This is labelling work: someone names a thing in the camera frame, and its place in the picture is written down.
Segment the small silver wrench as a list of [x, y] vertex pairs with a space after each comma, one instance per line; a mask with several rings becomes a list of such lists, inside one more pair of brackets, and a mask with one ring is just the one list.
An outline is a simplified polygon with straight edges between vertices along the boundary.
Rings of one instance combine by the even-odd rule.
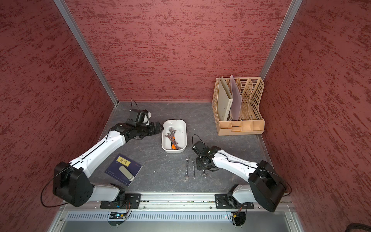
[[195, 179], [196, 178], [196, 159], [193, 159], [192, 160], [192, 178]]

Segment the long silver combination wrench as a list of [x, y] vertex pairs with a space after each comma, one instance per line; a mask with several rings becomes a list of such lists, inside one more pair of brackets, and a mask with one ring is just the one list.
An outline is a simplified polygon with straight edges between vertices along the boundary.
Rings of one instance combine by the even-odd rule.
[[189, 167], [189, 160], [190, 160], [190, 157], [187, 157], [186, 158], [186, 165], [185, 165], [185, 176], [184, 176], [184, 181], [185, 182], [188, 182], [189, 181], [189, 176], [188, 176], [188, 167]]

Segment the white plastic storage box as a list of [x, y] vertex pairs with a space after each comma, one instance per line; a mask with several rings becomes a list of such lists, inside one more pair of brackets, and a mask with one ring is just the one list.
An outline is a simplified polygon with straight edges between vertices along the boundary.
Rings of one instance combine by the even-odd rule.
[[162, 149], [169, 154], [182, 153], [187, 146], [186, 123], [181, 119], [165, 121], [162, 131]]

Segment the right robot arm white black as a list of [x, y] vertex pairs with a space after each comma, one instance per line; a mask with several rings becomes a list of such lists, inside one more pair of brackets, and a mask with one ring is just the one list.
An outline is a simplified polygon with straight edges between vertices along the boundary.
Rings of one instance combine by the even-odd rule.
[[263, 209], [275, 212], [288, 190], [288, 184], [266, 161], [247, 161], [219, 147], [209, 148], [200, 141], [193, 145], [192, 150], [198, 156], [196, 166], [199, 171], [224, 169], [247, 182], [246, 185], [235, 184], [224, 198], [216, 198], [218, 207], [247, 209], [246, 204], [257, 203]]

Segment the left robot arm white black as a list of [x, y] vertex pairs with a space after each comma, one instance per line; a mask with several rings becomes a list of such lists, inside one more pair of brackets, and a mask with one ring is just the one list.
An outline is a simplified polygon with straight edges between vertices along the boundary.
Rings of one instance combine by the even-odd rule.
[[87, 202], [108, 202], [117, 208], [125, 205], [125, 190], [115, 184], [94, 185], [89, 177], [114, 151], [134, 138], [162, 133], [164, 127], [159, 122], [151, 122], [136, 127], [126, 123], [112, 127], [106, 137], [84, 154], [70, 161], [60, 162], [54, 169], [53, 194], [75, 207]]

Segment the dark blue book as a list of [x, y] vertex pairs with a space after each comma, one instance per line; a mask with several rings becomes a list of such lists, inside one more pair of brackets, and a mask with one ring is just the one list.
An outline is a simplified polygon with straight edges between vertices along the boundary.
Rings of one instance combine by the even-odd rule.
[[136, 161], [119, 154], [105, 170], [105, 173], [128, 187], [134, 181], [142, 167]]

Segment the beige plastic file organizer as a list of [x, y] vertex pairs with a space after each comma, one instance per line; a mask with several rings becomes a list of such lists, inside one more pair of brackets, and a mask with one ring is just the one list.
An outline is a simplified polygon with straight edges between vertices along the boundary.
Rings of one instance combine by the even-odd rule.
[[265, 130], [265, 121], [260, 114], [259, 105], [264, 90], [261, 77], [235, 78], [238, 93], [242, 97], [242, 106], [237, 120], [231, 116], [221, 121], [218, 115], [218, 97], [222, 89], [220, 78], [215, 80], [212, 109], [217, 134], [219, 136], [262, 134]]

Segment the beige file folder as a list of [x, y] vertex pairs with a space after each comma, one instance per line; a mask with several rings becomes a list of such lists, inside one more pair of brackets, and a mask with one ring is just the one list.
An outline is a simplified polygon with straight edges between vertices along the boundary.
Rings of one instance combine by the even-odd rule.
[[217, 112], [220, 121], [227, 121], [233, 97], [230, 91], [230, 87], [224, 77], [218, 79], [218, 100], [217, 100]]

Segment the purple file folder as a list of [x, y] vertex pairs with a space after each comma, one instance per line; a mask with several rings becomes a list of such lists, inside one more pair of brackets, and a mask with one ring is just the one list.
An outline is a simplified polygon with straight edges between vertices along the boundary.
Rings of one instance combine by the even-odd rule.
[[230, 91], [233, 99], [230, 113], [231, 120], [238, 120], [241, 111], [242, 97], [240, 95], [240, 91], [233, 75], [230, 76]]

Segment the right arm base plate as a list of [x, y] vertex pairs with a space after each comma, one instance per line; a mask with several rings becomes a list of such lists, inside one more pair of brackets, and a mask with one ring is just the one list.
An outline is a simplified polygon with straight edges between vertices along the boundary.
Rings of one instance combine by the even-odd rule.
[[215, 194], [214, 198], [217, 209], [254, 209], [253, 203], [239, 203], [230, 194]]

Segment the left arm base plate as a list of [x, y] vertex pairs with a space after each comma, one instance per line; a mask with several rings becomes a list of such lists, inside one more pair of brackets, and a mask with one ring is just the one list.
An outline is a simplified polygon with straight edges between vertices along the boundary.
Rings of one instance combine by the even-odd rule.
[[142, 195], [139, 193], [124, 193], [113, 202], [102, 201], [100, 209], [138, 209]]

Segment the aluminium front rail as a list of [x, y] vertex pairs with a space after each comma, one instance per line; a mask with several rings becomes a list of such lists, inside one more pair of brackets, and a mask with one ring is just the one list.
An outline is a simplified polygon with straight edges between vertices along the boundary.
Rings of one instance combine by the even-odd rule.
[[[232, 209], [216, 199], [216, 193], [202, 192], [143, 192], [141, 197], [131, 197], [130, 208], [124, 206], [123, 209], [130, 209], [138, 212], [150, 211], [231, 211], [237, 212], [238, 209]], [[266, 210], [258, 203], [253, 203], [253, 209], [247, 209], [252, 212], [266, 212]], [[101, 209], [100, 202], [86, 203], [80, 207], [66, 205], [63, 208], [65, 211], [108, 211], [117, 210]], [[275, 212], [296, 212], [297, 209], [291, 200], [291, 197], [284, 197], [276, 208]]]

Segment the left aluminium corner post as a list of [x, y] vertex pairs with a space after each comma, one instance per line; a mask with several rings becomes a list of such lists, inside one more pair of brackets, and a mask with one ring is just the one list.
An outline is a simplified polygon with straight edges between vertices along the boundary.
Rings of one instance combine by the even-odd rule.
[[73, 18], [67, 4], [63, 0], [54, 0], [56, 7], [58, 8], [59, 12], [61, 13], [63, 19], [67, 23], [70, 31], [72, 32], [73, 36], [75, 37], [76, 41], [80, 45], [83, 53], [85, 54], [86, 58], [88, 59], [90, 65], [92, 66], [95, 74], [97, 75], [98, 79], [100, 80], [101, 84], [103, 85], [106, 93], [110, 97], [111, 101], [113, 102], [114, 106], [117, 107], [119, 104], [119, 100], [115, 95], [114, 91], [112, 90], [107, 78], [105, 77], [101, 67], [98, 64], [93, 52], [91, 51], [88, 43], [86, 42], [81, 30], [79, 29], [75, 19]]

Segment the aluminium corner post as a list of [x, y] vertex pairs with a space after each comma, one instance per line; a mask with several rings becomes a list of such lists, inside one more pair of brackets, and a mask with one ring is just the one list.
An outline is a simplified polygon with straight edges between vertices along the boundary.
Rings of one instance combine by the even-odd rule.
[[86, 58], [88, 59], [90, 65], [92, 66], [95, 74], [97, 75], [98, 79], [100, 80], [101, 84], [103, 85], [106, 93], [110, 97], [111, 101], [113, 102], [114, 106], [117, 107], [119, 104], [119, 100], [115, 95], [114, 91], [112, 90], [107, 78], [105, 77], [101, 67], [98, 64], [93, 52], [91, 51], [88, 43], [86, 42], [81, 30], [79, 29], [75, 19], [73, 18], [67, 4], [63, 0], [54, 0], [56, 7], [58, 8], [59, 12], [61, 13], [63, 19], [67, 23], [70, 31], [72, 32], [73, 36], [75, 37], [76, 41], [80, 45], [83, 53], [85, 54]]
[[287, 35], [287, 32], [300, 8], [302, 4], [302, 0], [292, 0], [290, 5], [289, 5], [289, 8], [287, 10], [287, 13], [283, 19], [283, 22], [280, 26], [280, 29], [276, 35], [276, 38], [271, 46], [271, 49], [270, 49], [270, 52], [266, 58], [266, 61], [263, 65], [263, 68], [261, 70], [261, 73], [260, 73], [260, 77], [262, 78], [262, 80], [264, 80], [266, 78], [266, 75], [268, 74], [269, 72], [269, 69], [271, 67], [271, 65], [273, 64], [273, 61]]

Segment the right aluminium corner post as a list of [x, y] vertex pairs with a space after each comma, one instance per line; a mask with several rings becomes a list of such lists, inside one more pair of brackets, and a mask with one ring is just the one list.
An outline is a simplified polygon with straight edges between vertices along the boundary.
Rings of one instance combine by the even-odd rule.
[[266, 78], [266, 75], [268, 74], [269, 72], [269, 69], [271, 67], [271, 65], [273, 64], [273, 61], [287, 35], [287, 32], [300, 8], [302, 4], [302, 0], [292, 0], [290, 5], [289, 5], [289, 8], [287, 10], [287, 13], [283, 19], [283, 22], [280, 26], [280, 29], [276, 35], [276, 38], [271, 46], [271, 49], [270, 49], [270, 52], [266, 58], [266, 61], [263, 65], [263, 68], [261, 70], [261, 73], [260, 73], [260, 77], [262, 78], [262, 80], [264, 80]]

